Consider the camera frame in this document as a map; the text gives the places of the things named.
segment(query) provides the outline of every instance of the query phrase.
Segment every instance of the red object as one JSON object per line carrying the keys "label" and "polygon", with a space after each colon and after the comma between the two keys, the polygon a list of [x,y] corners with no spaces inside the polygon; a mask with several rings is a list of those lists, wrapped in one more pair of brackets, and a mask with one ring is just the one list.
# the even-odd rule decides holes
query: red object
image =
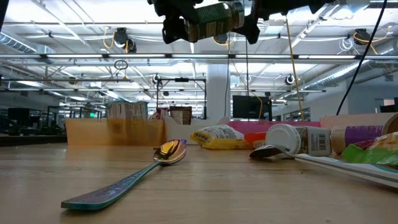
{"label": "red object", "polygon": [[248,142],[253,148],[263,146],[266,143],[267,133],[252,133],[245,134],[244,140]]}
{"label": "red object", "polygon": [[231,121],[229,126],[243,134],[267,132],[275,124],[290,124],[292,126],[321,127],[320,122],[288,122],[288,121]]}

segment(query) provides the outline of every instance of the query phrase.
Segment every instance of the purple label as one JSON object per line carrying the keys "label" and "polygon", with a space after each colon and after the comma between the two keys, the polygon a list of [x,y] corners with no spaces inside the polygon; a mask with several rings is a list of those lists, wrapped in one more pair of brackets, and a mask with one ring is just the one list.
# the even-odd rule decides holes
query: purple label
{"label": "purple label", "polygon": [[383,126],[348,126],[345,132],[346,145],[380,137],[382,130]]}

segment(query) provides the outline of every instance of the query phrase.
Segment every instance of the white bottle cap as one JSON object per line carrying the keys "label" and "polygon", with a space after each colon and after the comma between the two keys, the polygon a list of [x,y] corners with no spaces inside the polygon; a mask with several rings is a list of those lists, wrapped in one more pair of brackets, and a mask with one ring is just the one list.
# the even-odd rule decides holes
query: white bottle cap
{"label": "white bottle cap", "polygon": [[267,132],[267,145],[284,146],[289,154],[296,155],[301,148],[299,132],[288,124],[275,124]]}

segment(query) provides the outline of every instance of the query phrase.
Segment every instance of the yellow snack bag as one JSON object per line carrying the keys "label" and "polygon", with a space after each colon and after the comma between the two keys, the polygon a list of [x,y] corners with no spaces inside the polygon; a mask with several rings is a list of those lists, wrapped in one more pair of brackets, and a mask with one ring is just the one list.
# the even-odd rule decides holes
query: yellow snack bag
{"label": "yellow snack bag", "polygon": [[191,138],[205,149],[253,149],[244,140],[244,134],[228,125],[216,125],[199,129]]}

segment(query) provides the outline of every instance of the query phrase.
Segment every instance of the white container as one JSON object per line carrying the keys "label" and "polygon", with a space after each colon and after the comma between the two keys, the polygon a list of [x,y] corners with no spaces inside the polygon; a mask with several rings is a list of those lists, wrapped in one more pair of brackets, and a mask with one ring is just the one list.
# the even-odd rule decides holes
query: white container
{"label": "white container", "polygon": [[284,146],[289,154],[330,156],[330,130],[309,126],[273,125],[267,132],[267,145]]}

